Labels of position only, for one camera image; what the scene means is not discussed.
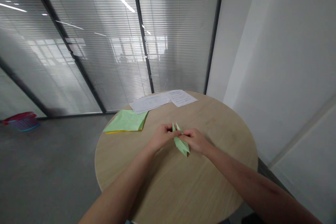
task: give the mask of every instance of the red basket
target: red basket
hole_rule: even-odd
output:
[[[28,131],[40,125],[35,117],[36,115],[33,112],[24,112],[8,117],[2,122],[5,125],[12,125],[20,131]]]

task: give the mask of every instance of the forearm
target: forearm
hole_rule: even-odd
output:
[[[320,223],[275,183],[216,147],[205,155],[266,223]]]
[[[83,216],[80,224],[124,224],[155,153],[151,148],[145,147],[123,173],[104,190]]]

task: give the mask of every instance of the hand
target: hand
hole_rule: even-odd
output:
[[[187,129],[183,131],[183,134],[179,138],[187,142],[195,151],[200,152],[202,155],[205,155],[209,147],[212,146],[197,129]]]
[[[171,139],[181,135],[181,131],[173,131],[173,124],[161,124],[156,131],[152,139],[147,144],[151,150],[157,152],[163,146],[165,146]]]

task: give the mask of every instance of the horizontal blinds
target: horizontal blinds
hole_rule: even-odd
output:
[[[107,111],[151,93],[135,0],[51,0]]]
[[[154,91],[204,92],[217,0],[140,0]]]
[[[46,116],[2,69],[0,94],[0,120],[28,111],[33,111],[38,117]]]
[[[17,77],[55,116],[101,112],[41,1],[0,3],[0,56]]]

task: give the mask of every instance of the green paper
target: green paper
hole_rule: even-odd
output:
[[[183,132],[182,132],[182,130],[180,129],[180,127],[177,123],[176,123],[176,126],[177,126],[177,130],[180,130],[181,134],[183,135]],[[183,155],[185,155],[187,157],[187,153],[188,152],[190,153],[188,143],[182,141],[178,137],[174,137],[174,142],[175,142],[176,147],[183,153]]]
[[[147,113],[148,111],[136,114],[133,110],[120,110],[114,120],[103,131],[138,131],[142,128]]]

